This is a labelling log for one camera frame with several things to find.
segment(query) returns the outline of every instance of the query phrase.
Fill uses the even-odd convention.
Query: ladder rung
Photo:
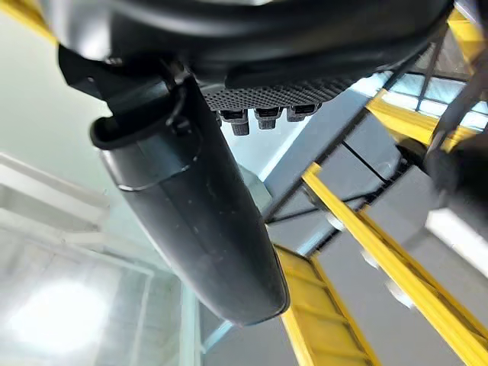
[[[314,316],[321,318],[321,319],[332,320],[335,322],[348,324],[348,320],[345,317],[343,317],[342,315],[336,314],[336,313],[325,312],[325,311],[322,311],[320,309],[315,309],[315,308],[309,307],[308,305],[303,305],[303,304],[299,304],[299,303],[295,304],[295,307],[300,311],[303,311],[305,313],[309,313],[309,314],[314,315]]]
[[[317,353],[322,353],[324,355],[331,355],[334,357],[340,358],[353,358],[357,360],[369,360],[368,355],[364,352],[355,351],[353,349],[337,349],[337,348],[329,348],[324,347],[322,345],[313,346],[312,349]]]
[[[284,273],[286,275],[289,275],[290,277],[298,278],[299,280],[308,282],[309,284],[314,284],[322,288],[327,288],[327,284],[325,282],[318,280],[317,278],[309,277],[305,274],[300,273],[299,271],[295,271],[293,269],[285,269]]]

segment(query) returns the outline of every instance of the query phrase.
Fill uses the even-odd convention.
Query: black plastic housing
[[[193,79],[171,94],[160,118],[130,128],[101,118],[91,140],[155,247],[205,305],[239,325],[277,316],[289,304],[286,282],[215,115]]]

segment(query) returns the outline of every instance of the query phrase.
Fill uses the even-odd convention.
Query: yellow ladder
[[[319,171],[320,167],[313,163],[302,176],[310,190],[374,257],[387,275],[410,297],[417,309],[465,364],[472,366],[488,365],[488,332],[481,323],[398,243],[378,227],[364,211],[356,213],[341,202],[317,177]],[[321,271],[317,262],[315,260],[297,262],[294,259],[295,263],[289,258],[290,255],[280,255],[291,293],[291,308],[283,315],[283,320],[288,335],[294,344],[300,366],[334,364],[327,363],[329,359],[320,356],[320,344],[323,344],[326,350],[331,349],[333,351],[332,348],[336,348],[339,352],[343,349],[353,352],[352,348],[345,348],[347,345],[354,345],[351,339],[358,340],[355,344],[361,352],[356,353],[358,351],[354,350],[354,353],[351,353],[351,355],[357,356],[356,362],[360,360],[359,355],[363,355],[363,362],[377,364],[377,359],[369,350],[368,344],[352,318],[347,314],[347,310],[337,297],[336,292],[330,287],[325,275],[319,275]],[[339,305],[331,307],[332,302]],[[304,313],[302,310],[303,305],[308,306],[311,303],[315,304],[316,308],[313,309],[317,311],[309,317],[315,321],[321,320],[318,315],[319,312],[328,313],[331,309],[340,311],[334,315],[343,316],[347,322],[344,320],[343,323],[337,322],[337,324],[341,324],[340,326],[343,326],[342,324],[349,325],[348,334],[350,338],[346,338],[346,333],[341,330],[340,326],[335,326],[334,329],[326,328],[332,323],[332,318],[327,319],[324,325],[320,324],[316,328],[313,320],[305,323],[303,319],[306,319],[304,316],[306,312]],[[335,364],[344,365],[348,363],[337,361]]]
[[[281,318],[300,366],[379,366],[319,262],[276,249],[291,296]]]

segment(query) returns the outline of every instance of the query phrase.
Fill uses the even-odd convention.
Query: gray metal panel
[[[257,326],[234,328],[204,357],[204,366],[297,366],[279,318]]]

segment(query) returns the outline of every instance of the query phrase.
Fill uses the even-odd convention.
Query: white wall
[[[106,192],[111,215],[104,230],[150,245],[98,160],[90,123],[110,111],[68,87],[55,46],[0,13],[0,151],[22,162]]]

